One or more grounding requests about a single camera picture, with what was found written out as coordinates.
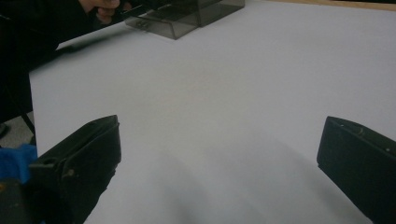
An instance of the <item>person's hand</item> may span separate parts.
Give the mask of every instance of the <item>person's hand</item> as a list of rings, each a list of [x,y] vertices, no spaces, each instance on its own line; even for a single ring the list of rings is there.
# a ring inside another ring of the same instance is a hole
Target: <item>person's hand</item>
[[[96,17],[102,24],[111,23],[115,8],[120,5],[120,0],[78,0],[85,13],[89,13],[94,7],[98,7]]]

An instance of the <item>blue object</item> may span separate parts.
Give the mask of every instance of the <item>blue object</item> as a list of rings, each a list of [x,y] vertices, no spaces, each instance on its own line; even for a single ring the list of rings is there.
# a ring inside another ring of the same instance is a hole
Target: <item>blue object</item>
[[[29,164],[37,160],[37,147],[23,144],[19,148],[0,148],[0,179],[16,178],[22,184],[30,178]]]

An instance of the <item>gray floor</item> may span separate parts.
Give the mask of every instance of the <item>gray floor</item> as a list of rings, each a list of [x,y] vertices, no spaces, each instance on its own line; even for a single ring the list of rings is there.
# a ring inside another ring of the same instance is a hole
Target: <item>gray floor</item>
[[[33,112],[28,114],[29,119],[34,122]],[[11,119],[5,124],[8,126],[8,132],[0,139],[0,146],[16,148],[21,144],[28,144],[33,137],[32,132],[21,117]]]

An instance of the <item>white table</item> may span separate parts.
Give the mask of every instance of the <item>white table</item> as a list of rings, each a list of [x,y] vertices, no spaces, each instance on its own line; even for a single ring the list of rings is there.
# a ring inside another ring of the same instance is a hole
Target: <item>white table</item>
[[[371,223],[316,163],[327,116],[396,139],[396,14],[248,1],[177,41],[118,24],[31,75],[39,154],[120,120],[87,223]]]

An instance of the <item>dark clothing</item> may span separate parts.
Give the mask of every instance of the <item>dark clothing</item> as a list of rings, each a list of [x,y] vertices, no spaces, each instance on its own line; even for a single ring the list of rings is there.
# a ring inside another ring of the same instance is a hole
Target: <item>dark clothing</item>
[[[0,0],[0,122],[32,110],[29,70],[65,40],[92,31],[78,0]]]

